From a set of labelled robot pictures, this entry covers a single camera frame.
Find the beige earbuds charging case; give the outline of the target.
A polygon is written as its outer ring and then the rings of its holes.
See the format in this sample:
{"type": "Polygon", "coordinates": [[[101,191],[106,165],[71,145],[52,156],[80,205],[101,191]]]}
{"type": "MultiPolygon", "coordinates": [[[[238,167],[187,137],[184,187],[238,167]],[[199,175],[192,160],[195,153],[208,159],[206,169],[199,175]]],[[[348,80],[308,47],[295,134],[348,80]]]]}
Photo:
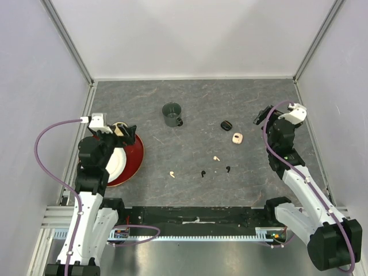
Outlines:
{"type": "Polygon", "coordinates": [[[243,141],[243,135],[241,133],[234,133],[232,136],[232,142],[234,144],[241,144],[243,141]]]}

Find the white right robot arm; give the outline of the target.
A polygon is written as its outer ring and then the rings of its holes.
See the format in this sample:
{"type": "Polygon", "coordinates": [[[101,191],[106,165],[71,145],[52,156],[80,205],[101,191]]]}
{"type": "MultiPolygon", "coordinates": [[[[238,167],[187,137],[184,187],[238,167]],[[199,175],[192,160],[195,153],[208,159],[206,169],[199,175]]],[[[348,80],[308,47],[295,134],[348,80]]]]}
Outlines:
{"type": "Polygon", "coordinates": [[[300,212],[286,197],[267,200],[263,219],[269,226],[279,223],[306,245],[308,255],[320,271],[337,268],[352,273],[361,259],[362,227],[348,219],[328,199],[312,178],[294,148],[295,131],[306,119],[306,107],[288,103],[282,113],[273,105],[260,111],[255,125],[263,124],[262,137],[269,165],[296,195],[305,209],[300,212]]]}

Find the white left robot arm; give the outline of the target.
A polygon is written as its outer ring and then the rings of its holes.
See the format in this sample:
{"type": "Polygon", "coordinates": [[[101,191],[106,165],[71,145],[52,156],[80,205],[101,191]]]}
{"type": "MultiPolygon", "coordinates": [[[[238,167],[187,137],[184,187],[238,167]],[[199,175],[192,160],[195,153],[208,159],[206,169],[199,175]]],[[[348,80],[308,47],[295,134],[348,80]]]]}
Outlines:
{"type": "Polygon", "coordinates": [[[107,132],[91,130],[78,144],[75,207],[64,247],[45,275],[100,275],[100,258],[113,226],[126,220],[120,198],[105,198],[114,150],[134,145],[136,126],[109,125],[107,132]]]}

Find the black earbuds charging case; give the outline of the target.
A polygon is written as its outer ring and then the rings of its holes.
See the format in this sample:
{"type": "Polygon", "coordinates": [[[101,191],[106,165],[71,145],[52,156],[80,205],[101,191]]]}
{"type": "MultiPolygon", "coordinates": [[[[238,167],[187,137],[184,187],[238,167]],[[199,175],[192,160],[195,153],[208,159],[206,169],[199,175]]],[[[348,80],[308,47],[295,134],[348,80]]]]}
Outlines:
{"type": "Polygon", "coordinates": [[[220,124],[221,128],[225,131],[230,131],[232,129],[232,124],[229,121],[223,121],[220,124]]]}

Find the beige ceramic cup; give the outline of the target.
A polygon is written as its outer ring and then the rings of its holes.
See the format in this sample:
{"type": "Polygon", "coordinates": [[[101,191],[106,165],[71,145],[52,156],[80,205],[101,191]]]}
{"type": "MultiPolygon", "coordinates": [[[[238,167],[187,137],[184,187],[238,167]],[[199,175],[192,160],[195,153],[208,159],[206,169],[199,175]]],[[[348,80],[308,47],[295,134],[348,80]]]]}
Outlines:
{"type": "Polygon", "coordinates": [[[111,128],[117,136],[125,136],[126,128],[128,125],[124,122],[115,122],[111,128]]]}

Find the white ceramic plate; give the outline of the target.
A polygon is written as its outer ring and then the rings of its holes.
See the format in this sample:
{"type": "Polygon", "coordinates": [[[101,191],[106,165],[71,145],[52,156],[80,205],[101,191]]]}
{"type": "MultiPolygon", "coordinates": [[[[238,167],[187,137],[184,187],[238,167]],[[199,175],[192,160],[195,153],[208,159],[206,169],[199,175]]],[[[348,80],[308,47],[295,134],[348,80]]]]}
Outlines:
{"type": "Polygon", "coordinates": [[[107,165],[106,170],[109,173],[108,182],[116,180],[123,172],[127,163],[127,156],[123,148],[115,148],[107,165]]]}

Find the red round tray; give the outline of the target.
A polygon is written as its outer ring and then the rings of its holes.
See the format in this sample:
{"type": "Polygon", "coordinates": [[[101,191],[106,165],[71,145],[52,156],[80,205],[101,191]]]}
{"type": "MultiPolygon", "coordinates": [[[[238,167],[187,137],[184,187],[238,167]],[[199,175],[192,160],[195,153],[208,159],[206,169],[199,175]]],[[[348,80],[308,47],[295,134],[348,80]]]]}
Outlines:
{"type": "Polygon", "coordinates": [[[139,170],[144,158],[144,145],[138,134],[134,145],[123,148],[126,153],[126,166],[121,175],[114,181],[108,182],[108,187],[119,186],[130,180],[139,170]]]}

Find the dark green mug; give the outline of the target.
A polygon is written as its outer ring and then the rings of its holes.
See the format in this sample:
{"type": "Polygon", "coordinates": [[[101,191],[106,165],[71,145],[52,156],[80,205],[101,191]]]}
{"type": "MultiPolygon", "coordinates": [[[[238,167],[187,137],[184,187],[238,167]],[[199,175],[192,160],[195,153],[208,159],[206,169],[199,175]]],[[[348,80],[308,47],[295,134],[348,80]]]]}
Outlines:
{"type": "Polygon", "coordinates": [[[168,127],[181,127],[183,121],[181,119],[182,108],[178,103],[169,102],[162,107],[162,115],[164,122],[168,127]]]}

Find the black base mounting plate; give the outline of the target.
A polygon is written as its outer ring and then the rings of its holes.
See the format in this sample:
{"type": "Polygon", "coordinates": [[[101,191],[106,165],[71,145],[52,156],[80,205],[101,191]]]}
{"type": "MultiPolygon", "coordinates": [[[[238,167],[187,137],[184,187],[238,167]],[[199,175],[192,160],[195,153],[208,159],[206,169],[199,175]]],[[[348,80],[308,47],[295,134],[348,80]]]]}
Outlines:
{"type": "Polygon", "coordinates": [[[282,227],[265,209],[246,206],[133,206],[118,224],[157,227],[159,237],[248,236],[256,228],[282,227]]]}

